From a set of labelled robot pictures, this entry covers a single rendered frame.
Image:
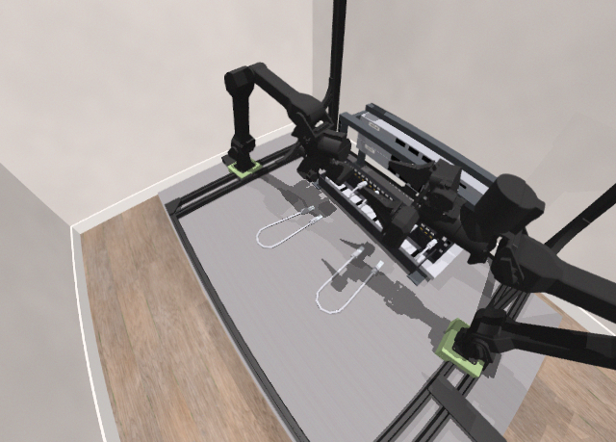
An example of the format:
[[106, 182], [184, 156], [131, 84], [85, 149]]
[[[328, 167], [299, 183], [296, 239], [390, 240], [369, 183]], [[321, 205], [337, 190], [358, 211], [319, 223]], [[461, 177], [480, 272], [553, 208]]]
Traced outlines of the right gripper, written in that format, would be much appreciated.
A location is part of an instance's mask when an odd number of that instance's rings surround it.
[[346, 162], [339, 162], [331, 158], [325, 157], [323, 155], [320, 155], [319, 153], [311, 155], [311, 154], [308, 154], [304, 150], [305, 149], [301, 145], [298, 148], [299, 155], [305, 158], [307, 154], [311, 159], [313, 158], [316, 162], [319, 161], [320, 163], [322, 163], [325, 166], [324, 170], [326, 171], [324, 175], [327, 178], [329, 178], [333, 183], [335, 183], [337, 186], [342, 186], [350, 178], [350, 176], [354, 173], [352, 166], [350, 166]]

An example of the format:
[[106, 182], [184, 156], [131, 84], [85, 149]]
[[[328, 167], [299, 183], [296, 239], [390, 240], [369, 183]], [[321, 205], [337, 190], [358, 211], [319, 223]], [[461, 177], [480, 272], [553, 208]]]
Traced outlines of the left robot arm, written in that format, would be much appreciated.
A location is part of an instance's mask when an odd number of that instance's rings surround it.
[[[438, 166], [422, 209], [453, 220], [462, 167]], [[616, 324], [616, 283], [568, 264], [528, 236], [526, 226], [544, 214], [545, 205], [524, 179], [501, 174], [449, 240], [468, 251], [467, 263], [474, 265], [486, 263], [501, 237], [490, 267], [499, 283], [553, 295]], [[476, 311], [470, 328], [460, 328], [452, 346], [474, 365], [478, 359], [493, 363], [497, 353], [515, 349], [616, 371], [616, 336], [518, 323], [505, 310], [487, 306]]]

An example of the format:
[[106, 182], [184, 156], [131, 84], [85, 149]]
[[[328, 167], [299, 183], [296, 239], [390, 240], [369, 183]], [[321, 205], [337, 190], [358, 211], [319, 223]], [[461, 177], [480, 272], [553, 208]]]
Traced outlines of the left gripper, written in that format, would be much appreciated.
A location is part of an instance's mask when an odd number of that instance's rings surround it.
[[[386, 246], [400, 248], [404, 242], [403, 240], [406, 239], [413, 227], [415, 225], [419, 226], [421, 222], [437, 232], [435, 238], [438, 240], [441, 240], [443, 236], [450, 239], [461, 226], [464, 219], [466, 219], [470, 209], [464, 206], [466, 199], [462, 197], [460, 197], [460, 200], [458, 203], [455, 203], [452, 209], [453, 212], [451, 215], [454, 217], [453, 220], [451, 218], [445, 219], [433, 216], [422, 209], [422, 203], [426, 201], [424, 196], [426, 196], [429, 201], [429, 177], [431, 173], [439, 167], [438, 164], [440, 162], [448, 163], [441, 158], [436, 164], [434, 164], [435, 160], [433, 160], [424, 165], [415, 165], [394, 160], [389, 161], [388, 166], [417, 191], [422, 185], [426, 184], [412, 204], [410, 206], [402, 206], [400, 210], [399, 208], [403, 202], [402, 200], [392, 201], [367, 187], [362, 187], [361, 193], [372, 207], [382, 228], [387, 221], [385, 227], [381, 231], [383, 235], [385, 234], [382, 243]], [[421, 207], [419, 207], [420, 205]], [[418, 214], [415, 209], [418, 211]], [[415, 224], [417, 220], [418, 222]]]

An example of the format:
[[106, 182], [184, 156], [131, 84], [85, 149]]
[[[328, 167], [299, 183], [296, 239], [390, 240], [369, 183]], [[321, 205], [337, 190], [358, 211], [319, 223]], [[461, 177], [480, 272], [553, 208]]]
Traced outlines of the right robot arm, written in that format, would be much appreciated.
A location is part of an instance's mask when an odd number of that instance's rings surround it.
[[[255, 84], [286, 109], [288, 118], [298, 127], [291, 135], [298, 138], [308, 154], [319, 153], [340, 162], [347, 159], [351, 150], [350, 139], [346, 133], [331, 130], [334, 123], [323, 104], [310, 94], [296, 91], [264, 63], [244, 65], [227, 72], [224, 84], [232, 96], [235, 127], [227, 153], [237, 163], [234, 168], [241, 173], [255, 167], [249, 155], [256, 146], [256, 140], [249, 134], [249, 96]], [[320, 121], [323, 122], [321, 125], [313, 126]], [[311, 183], [319, 179], [320, 169], [324, 170], [325, 166], [307, 155], [296, 171]]]

